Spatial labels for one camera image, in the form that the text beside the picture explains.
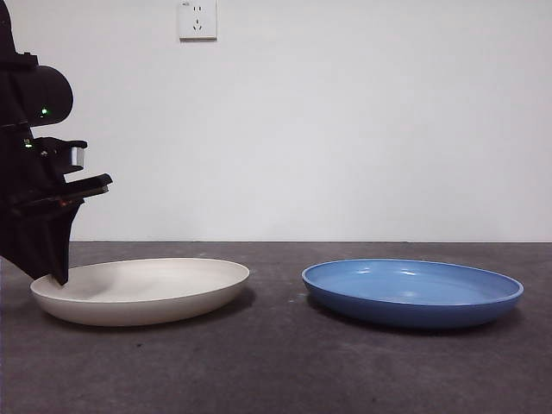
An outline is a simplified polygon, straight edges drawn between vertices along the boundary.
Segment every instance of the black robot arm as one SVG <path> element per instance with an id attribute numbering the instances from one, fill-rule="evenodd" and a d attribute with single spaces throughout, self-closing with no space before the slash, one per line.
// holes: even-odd
<path id="1" fill-rule="evenodd" d="M 34 138 L 32 127 L 63 121 L 72 109 L 65 77 L 19 54 L 0 0 L 0 255 L 33 279 L 68 278 L 71 226 L 84 198 L 108 190 L 103 174 L 67 183 L 82 170 L 84 141 Z"/>

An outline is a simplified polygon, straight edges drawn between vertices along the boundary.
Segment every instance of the gray surface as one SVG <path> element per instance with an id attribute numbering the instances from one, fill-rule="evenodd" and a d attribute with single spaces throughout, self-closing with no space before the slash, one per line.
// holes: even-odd
<path id="1" fill-rule="evenodd" d="M 209 315 L 104 329 L 42 313 L 4 261 L 4 414 L 552 412 L 551 244 L 94 242 L 71 256 L 218 258 L 252 275 Z M 357 323 L 308 299 L 305 267 L 362 257 L 483 267 L 525 294 L 496 323 L 444 333 Z"/>

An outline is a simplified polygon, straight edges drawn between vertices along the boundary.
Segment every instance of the cream plate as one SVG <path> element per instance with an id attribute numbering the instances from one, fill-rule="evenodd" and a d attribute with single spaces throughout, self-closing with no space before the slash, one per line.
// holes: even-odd
<path id="1" fill-rule="evenodd" d="M 146 259 L 69 269 L 61 286 L 44 276 L 31 292 L 46 312 L 99 326 L 164 323 L 196 317 L 234 299 L 249 270 L 212 259 Z"/>

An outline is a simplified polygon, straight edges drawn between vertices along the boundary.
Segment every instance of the plate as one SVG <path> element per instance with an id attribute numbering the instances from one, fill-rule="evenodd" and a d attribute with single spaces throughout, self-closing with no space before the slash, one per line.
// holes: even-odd
<path id="1" fill-rule="evenodd" d="M 69 322 L 148 325 L 213 311 L 240 293 L 248 275 L 224 260 L 129 260 L 75 267 L 64 286 L 44 276 L 31 292 L 44 311 Z"/>
<path id="2" fill-rule="evenodd" d="M 420 260 L 358 259 L 303 271 L 312 297 L 343 315 L 373 323 L 453 329 L 491 322 L 524 292 L 503 274 Z"/>

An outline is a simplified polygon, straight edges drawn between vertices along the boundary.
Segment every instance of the electrical outlet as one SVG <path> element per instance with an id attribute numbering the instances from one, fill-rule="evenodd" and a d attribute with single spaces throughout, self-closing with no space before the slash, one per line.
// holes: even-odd
<path id="1" fill-rule="evenodd" d="M 216 40 L 216 0 L 183 0 L 178 13 L 182 41 Z"/>

